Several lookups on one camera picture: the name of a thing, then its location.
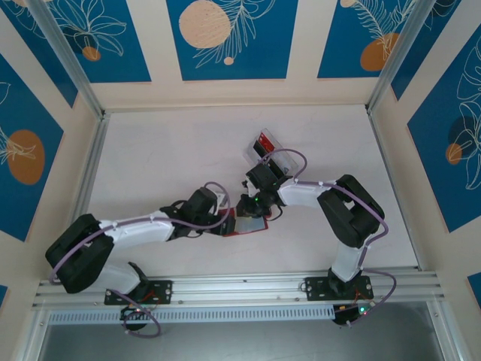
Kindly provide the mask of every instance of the red object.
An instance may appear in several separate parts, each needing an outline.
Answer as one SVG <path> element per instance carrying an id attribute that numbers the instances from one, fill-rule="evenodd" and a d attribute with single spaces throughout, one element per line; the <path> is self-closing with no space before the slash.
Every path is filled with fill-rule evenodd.
<path id="1" fill-rule="evenodd" d="M 261 133 L 259 136 L 259 143 L 262 145 L 262 147 L 268 152 L 272 152 L 275 149 L 275 146 L 271 143 L 268 137 L 265 136 L 264 133 Z"/>

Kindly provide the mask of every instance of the orange circle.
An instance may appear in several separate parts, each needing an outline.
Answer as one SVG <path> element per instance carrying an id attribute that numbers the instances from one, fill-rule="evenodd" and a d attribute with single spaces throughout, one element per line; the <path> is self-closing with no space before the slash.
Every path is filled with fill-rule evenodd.
<path id="1" fill-rule="evenodd" d="M 191 3 L 179 17 L 180 34 L 191 46 L 208 49 L 222 44 L 231 34 L 225 11 L 210 0 Z"/>
<path id="2" fill-rule="evenodd" d="M 463 150 L 459 144 L 452 143 L 448 146 L 448 149 L 446 149 L 446 159 L 448 159 L 448 162 L 452 165 L 458 164 L 462 156 Z"/>
<path id="3" fill-rule="evenodd" d="M 91 62 L 97 62 L 100 60 L 100 51 L 98 51 L 94 47 L 84 47 L 82 49 L 82 55 Z"/>
<path id="4" fill-rule="evenodd" d="M 362 52 L 361 67 L 365 71 L 383 70 L 388 56 L 391 54 L 398 38 L 399 34 L 391 33 L 372 41 Z M 385 45 L 387 45 L 387 56 L 385 54 Z"/>
<path id="5" fill-rule="evenodd" d="M 28 156 L 21 153 L 34 146 Z M 7 149 L 13 152 L 8 157 L 8 168 L 15 179 L 28 186 L 37 183 L 45 166 L 44 145 L 40 138 L 29 130 L 17 130 L 10 136 Z"/>

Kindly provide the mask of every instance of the white table surface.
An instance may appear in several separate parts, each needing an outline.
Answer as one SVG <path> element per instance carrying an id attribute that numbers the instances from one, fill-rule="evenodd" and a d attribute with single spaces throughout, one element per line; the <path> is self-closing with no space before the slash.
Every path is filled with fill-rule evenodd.
<path id="1" fill-rule="evenodd" d="M 391 232 L 373 244 L 365 266 L 417 265 L 361 105 L 114 113 L 89 212 L 100 220 L 141 216 L 190 197 L 211 180 L 224 185 L 237 204 L 244 191 L 241 181 L 250 170 L 243 151 L 263 128 L 284 147 L 306 155 L 309 165 L 302 180 L 329 181 L 352 174 L 383 207 Z M 329 268 L 337 244 L 320 209 L 288 207 L 266 231 L 179 238 L 124 250 L 116 257 L 136 262 L 148 276 L 296 272 Z"/>

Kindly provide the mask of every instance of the black cable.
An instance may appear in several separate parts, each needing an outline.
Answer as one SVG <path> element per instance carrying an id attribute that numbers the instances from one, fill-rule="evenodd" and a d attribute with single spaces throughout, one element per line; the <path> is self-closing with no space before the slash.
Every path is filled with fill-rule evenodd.
<path id="1" fill-rule="evenodd" d="M 284 213 L 283 209 L 279 205 L 277 207 L 279 208 L 279 211 L 280 211 L 279 215 L 272 220 L 267 220 L 268 222 L 274 222 L 275 220 L 278 220 L 280 218 L 280 216 L 283 215 L 283 213 Z"/>

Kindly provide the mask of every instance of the perforated metal strip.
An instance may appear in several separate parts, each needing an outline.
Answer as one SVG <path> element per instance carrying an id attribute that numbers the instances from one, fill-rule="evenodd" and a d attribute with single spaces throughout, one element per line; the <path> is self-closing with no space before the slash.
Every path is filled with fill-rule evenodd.
<path id="1" fill-rule="evenodd" d="M 53 311 L 49 325 L 120 323 L 119 310 Z M 249 322 L 281 320 L 333 320 L 332 305 L 275 307 L 160 308 L 153 311 L 160 323 Z M 152 322 L 143 317 L 130 323 Z"/>

